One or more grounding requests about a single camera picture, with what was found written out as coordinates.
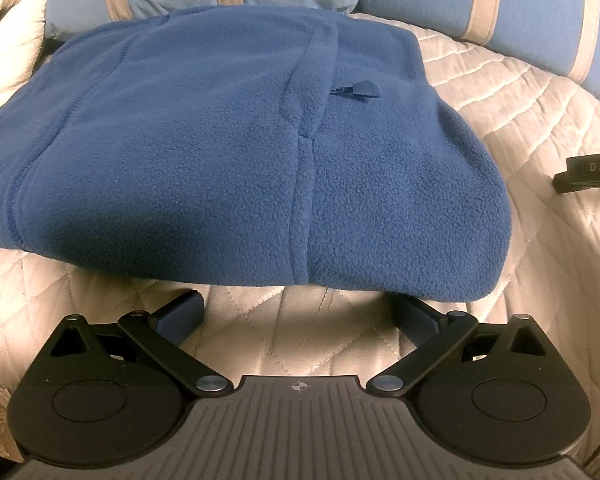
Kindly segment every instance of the ribbed surface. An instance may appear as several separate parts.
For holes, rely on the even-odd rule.
[[[475,465],[427,437],[399,400],[354,377],[248,377],[205,399],[161,448],[92,471],[25,464],[13,480],[584,480],[568,459],[533,470]]]

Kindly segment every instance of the bed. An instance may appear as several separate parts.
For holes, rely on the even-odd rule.
[[[45,60],[45,3],[0,0],[0,106]],[[429,83],[471,126],[507,184],[513,232],[497,286],[479,301],[429,304],[481,322],[517,312],[535,318],[589,396],[591,424],[573,453],[600,478],[600,190],[559,196],[551,184],[567,157],[600,153],[600,100],[569,78],[475,43],[350,16],[416,35]],[[130,310],[152,312],[188,288],[204,296],[206,317],[182,347],[236,384],[246,374],[357,374],[365,383],[414,348],[392,326],[381,292],[119,278],[0,249],[0,405],[63,316],[113,322]]]

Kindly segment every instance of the fleece fabric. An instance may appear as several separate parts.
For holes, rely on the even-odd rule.
[[[381,95],[347,92],[363,81]],[[510,229],[503,180],[415,37],[333,11],[104,25],[0,108],[0,247],[78,266],[470,301]]]

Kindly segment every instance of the metal screw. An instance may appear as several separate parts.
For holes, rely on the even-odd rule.
[[[395,375],[378,375],[372,384],[376,390],[381,392],[395,392],[404,386],[404,381]]]
[[[203,392],[219,392],[228,385],[229,381],[219,375],[205,375],[196,381],[196,388]]]

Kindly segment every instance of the diamond quilted pattern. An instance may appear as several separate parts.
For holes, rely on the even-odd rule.
[[[430,304],[486,322],[506,322],[515,312],[534,316],[589,395],[592,423],[574,457],[600,478],[600,190],[557,196],[551,186],[565,158],[600,152],[600,102],[517,59],[390,23],[416,35],[427,78],[488,147],[512,204],[512,240],[494,291],[472,303]],[[111,322],[135,308],[155,310],[188,287],[0,250],[0,401],[62,316]],[[364,384],[413,350],[391,326],[378,292],[195,287],[206,318],[183,348],[234,383],[243,374],[356,374]]]

